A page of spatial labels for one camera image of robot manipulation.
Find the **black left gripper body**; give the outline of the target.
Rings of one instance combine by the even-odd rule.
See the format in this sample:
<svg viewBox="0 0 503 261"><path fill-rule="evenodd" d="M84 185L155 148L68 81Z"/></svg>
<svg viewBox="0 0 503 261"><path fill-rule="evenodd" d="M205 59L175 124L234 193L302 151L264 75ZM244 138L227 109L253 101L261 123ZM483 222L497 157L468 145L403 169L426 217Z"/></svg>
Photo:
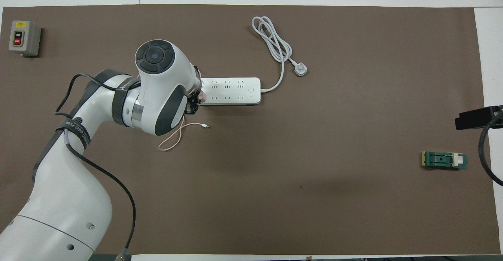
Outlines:
<svg viewBox="0 0 503 261"><path fill-rule="evenodd" d="M196 114L197 110L199 109L199 104L201 103L199 96L200 93L193 93L187 97L187 104L185 109L186 115Z"/></svg>

